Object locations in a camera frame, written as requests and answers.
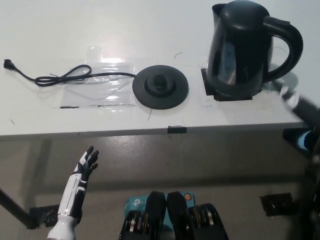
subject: power cord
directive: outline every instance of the power cord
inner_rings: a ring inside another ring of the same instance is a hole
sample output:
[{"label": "power cord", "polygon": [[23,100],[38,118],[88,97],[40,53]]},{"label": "power cord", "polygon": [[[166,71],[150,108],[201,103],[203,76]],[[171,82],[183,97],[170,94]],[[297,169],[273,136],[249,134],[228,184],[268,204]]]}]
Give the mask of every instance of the power cord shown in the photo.
[{"label": "power cord", "polygon": [[[71,69],[70,71],[68,71],[66,74],[64,74],[62,76],[39,76],[39,77],[36,77],[33,79],[33,78],[25,75],[22,71],[20,71],[10,59],[4,60],[3,67],[5,69],[16,71],[17,73],[22,75],[24,78],[35,83],[39,87],[48,87],[48,86],[52,86],[52,85],[56,85],[56,84],[69,82],[69,81],[83,80],[83,79],[101,77],[101,76],[122,75],[122,76],[129,76],[129,77],[133,77],[133,78],[136,76],[134,74],[127,73],[127,72],[103,72],[103,73],[91,74],[92,68],[89,65],[82,64],[82,65],[74,67],[73,69]],[[86,72],[85,74],[82,74],[82,75],[69,76],[74,71],[81,69],[81,68],[88,69],[88,72]]]}]

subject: floor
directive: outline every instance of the floor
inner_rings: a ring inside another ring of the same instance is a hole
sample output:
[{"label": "floor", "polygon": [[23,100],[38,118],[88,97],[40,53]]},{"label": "floor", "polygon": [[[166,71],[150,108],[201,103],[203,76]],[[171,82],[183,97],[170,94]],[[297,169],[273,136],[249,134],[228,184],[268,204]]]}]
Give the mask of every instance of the floor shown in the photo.
[{"label": "floor", "polygon": [[[230,240],[291,240],[289,217],[266,217],[259,196],[299,193],[306,159],[279,130],[118,136],[0,142],[0,183],[24,209],[60,202],[83,152],[100,151],[89,180],[77,240],[116,240],[128,197],[193,191],[212,203]],[[0,207],[1,240],[44,240],[48,228],[27,230]]]}]

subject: table surface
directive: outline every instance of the table surface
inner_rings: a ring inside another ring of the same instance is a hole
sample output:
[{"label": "table surface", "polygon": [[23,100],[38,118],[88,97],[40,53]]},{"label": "table surface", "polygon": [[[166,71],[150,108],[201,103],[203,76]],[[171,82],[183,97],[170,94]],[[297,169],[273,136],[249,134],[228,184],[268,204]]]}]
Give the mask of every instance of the table surface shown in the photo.
[{"label": "table surface", "polygon": [[[257,2],[272,17],[290,21],[301,32],[302,57],[283,79],[320,104],[320,2]],[[206,96],[201,68],[206,65],[214,32],[211,7],[217,3],[220,1],[6,0],[0,10],[0,57],[11,59],[27,75],[62,75],[91,57],[102,63],[133,64],[135,74],[161,64],[184,73],[189,95],[168,110],[142,106],[132,91],[128,93],[130,105],[61,109],[67,84],[40,88],[2,68],[0,138],[161,134],[167,133],[168,126],[187,127],[188,133],[223,127],[301,126],[275,92],[262,91],[247,101],[218,102]],[[283,41],[275,39],[272,63],[280,65],[288,51]]]}]

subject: black device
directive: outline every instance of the black device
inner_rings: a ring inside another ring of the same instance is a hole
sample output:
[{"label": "black device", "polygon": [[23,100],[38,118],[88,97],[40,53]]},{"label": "black device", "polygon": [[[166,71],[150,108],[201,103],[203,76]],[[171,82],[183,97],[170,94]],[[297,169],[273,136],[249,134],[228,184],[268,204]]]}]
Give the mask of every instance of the black device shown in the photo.
[{"label": "black device", "polygon": [[189,93],[185,75],[172,66],[155,65],[140,71],[132,90],[138,101],[151,109],[171,109],[181,104]]},{"label": "black device", "polygon": [[152,191],[146,200],[144,211],[128,212],[118,240],[159,240],[165,214],[165,194]]},{"label": "black device", "polygon": [[[214,35],[206,68],[205,82],[218,94],[243,100],[260,92],[263,82],[287,74],[303,52],[300,32],[288,21],[271,17],[253,1],[232,1],[212,7]],[[289,46],[285,62],[269,71],[273,38]]]},{"label": "black device", "polygon": [[168,214],[175,240],[228,240],[224,225],[211,203],[187,207],[180,192],[168,194]]}]

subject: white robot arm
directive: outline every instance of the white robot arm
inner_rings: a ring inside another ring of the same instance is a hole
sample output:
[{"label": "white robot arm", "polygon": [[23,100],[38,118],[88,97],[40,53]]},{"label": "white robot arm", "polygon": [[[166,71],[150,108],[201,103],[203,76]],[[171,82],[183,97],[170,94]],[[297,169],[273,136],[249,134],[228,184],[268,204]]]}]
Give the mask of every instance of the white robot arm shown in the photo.
[{"label": "white robot arm", "polygon": [[98,167],[96,163],[99,151],[91,146],[77,163],[65,186],[58,221],[49,232],[47,240],[75,240],[75,226],[82,216],[82,204],[85,199],[89,175]]}]

